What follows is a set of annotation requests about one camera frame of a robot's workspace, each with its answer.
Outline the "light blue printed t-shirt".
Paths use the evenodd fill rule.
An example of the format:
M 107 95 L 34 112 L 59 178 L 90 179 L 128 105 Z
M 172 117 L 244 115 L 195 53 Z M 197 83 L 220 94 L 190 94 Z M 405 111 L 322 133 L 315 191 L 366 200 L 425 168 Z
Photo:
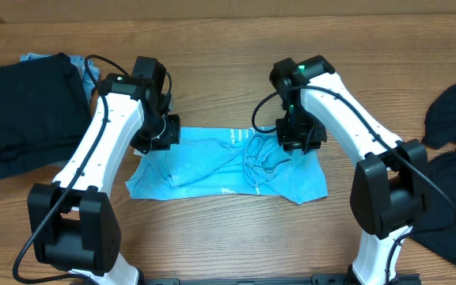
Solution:
M 184 127 L 179 144 L 142 155 L 126 187 L 142 200 L 243 194 L 302 204 L 328 195 L 314 151 L 286 152 L 276 133 L 252 128 Z

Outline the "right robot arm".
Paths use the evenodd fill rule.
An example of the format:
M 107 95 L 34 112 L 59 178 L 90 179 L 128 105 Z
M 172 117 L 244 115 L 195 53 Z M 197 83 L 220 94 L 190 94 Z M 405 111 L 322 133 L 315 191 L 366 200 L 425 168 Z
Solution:
M 274 64 L 269 80 L 286 114 L 276 121 L 285 150 L 308 153 L 331 133 L 355 165 L 350 208 L 362 229 L 359 251 L 345 274 L 316 274 L 313 284 L 419 284 L 396 264 L 406 234 L 429 209 L 430 186 L 422 179 L 428 155 L 416 139 L 403 141 L 349 93 L 321 55 Z

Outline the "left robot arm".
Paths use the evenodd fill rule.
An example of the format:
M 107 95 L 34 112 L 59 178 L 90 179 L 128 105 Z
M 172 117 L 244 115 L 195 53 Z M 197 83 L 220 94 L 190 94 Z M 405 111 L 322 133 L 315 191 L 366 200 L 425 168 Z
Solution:
M 143 284 L 143 273 L 120 252 L 121 229 L 110 202 L 112 185 L 128 147 L 141 154 L 169 150 L 180 142 L 180 118 L 169 112 L 172 79 L 155 58 L 139 56 L 132 72 L 120 69 L 95 87 L 96 113 L 78 148 L 50 184 L 34 184 L 27 205 L 32 230 L 17 255 L 60 271 L 49 281 L 80 279 L 84 284 Z

